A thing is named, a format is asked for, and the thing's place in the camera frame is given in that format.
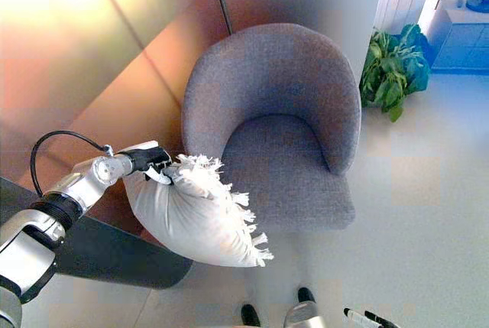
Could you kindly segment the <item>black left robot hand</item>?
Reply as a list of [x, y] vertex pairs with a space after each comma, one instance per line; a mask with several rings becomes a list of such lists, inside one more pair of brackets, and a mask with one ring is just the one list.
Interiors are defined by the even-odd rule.
[[131, 164], [131, 169], [125, 177], [134, 172], [141, 172], [146, 181], [154, 180], [163, 185], [172, 184], [171, 178], [164, 173], [164, 169], [173, 163], [172, 158], [157, 141], [147, 141], [122, 149], [115, 156], [124, 158]]

